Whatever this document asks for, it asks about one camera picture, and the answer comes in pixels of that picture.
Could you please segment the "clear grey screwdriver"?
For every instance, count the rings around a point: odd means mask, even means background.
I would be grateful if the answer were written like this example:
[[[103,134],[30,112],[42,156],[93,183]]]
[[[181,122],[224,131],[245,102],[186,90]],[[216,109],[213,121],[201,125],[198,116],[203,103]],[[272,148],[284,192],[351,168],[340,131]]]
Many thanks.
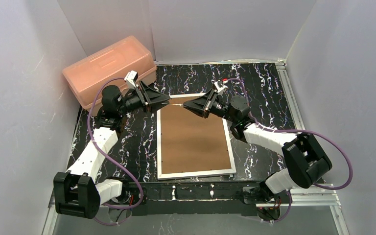
[[[173,103],[162,103],[162,105],[164,105],[164,106],[179,106],[179,107],[184,106],[183,104],[173,104]]]

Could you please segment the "white picture frame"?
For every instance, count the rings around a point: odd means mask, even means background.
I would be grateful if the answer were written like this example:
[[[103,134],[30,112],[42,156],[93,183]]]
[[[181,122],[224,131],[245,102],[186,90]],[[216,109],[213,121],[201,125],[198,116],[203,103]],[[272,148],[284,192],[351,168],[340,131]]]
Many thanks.
[[[172,95],[182,104],[202,94]],[[157,111],[157,178],[185,179],[236,173],[226,120],[215,115],[199,117],[179,106]]]

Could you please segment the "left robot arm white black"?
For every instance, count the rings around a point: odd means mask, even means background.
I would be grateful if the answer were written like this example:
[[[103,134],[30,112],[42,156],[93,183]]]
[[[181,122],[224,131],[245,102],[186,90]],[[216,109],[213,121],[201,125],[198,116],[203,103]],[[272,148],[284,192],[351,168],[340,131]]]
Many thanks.
[[[158,92],[144,82],[134,84],[123,95],[118,86],[106,82],[97,92],[102,107],[94,119],[87,119],[90,141],[78,159],[65,172],[57,172],[53,179],[55,210],[58,214],[93,219],[101,205],[121,197],[123,182],[119,178],[96,183],[97,173],[105,160],[124,171],[136,184],[139,200],[121,208],[132,209],[144,200],[143,188],[136,177],[108,153],[124,131],[128,113],[143,109],[153,113],[168,104],[170,96]]]

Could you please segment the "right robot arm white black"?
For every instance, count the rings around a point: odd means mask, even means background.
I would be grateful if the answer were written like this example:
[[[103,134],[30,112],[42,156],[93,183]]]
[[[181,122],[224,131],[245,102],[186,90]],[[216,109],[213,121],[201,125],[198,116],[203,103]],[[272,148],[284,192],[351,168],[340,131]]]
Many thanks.
[[[207,118],[209,114],[225,119],[231,134],[242,142],[256,144],[283,156],[286,168],[260,182],[258,193],[267,199],[301,187],[309,188],[332,168],[332,163],[312,134],[263,130],[249,116],[250,106],[243,96],[233,96],[229,103],[210,90],[205,95],[185,101],[183,107]]]

